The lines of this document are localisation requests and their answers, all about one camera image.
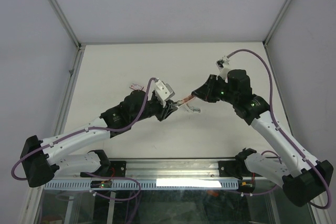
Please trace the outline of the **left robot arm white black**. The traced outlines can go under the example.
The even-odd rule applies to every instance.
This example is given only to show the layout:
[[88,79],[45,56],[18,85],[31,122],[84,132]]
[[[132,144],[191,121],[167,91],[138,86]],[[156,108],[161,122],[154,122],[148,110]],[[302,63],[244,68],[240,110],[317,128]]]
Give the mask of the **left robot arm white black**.
[[61,135],[39,139],[29,137],[24,144],[19,163],[22,164],[29,187],[42,186],[56,176],[91,174],[104,176],[110,161],[104,150],[75,152],[94,142],[123,134],[138,121],[155,117],[167,119],[177,107],[172,101],[173,91],[155,89],[149,97],[145,91],[134,90],[118,105],[107,109],[86,125]]

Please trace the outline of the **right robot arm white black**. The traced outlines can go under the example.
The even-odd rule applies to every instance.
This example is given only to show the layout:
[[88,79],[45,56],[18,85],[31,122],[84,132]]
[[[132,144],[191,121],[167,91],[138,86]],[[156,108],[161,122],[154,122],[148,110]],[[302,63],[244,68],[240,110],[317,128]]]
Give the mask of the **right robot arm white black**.
[[330,207],[333,166],[327,160],[318,160],[282,128],[271,106],[253,93],[245,70],[231,70],[225,78],[212,74],[192,91],[192,96],[208,103],[231,104],[237,116],[257,131],[281,158],[275,162],[252,149],[241,151],[235,162],[238,174],[252,172],[267,178],[298,207],[326,193],[328,201],[323,208]]

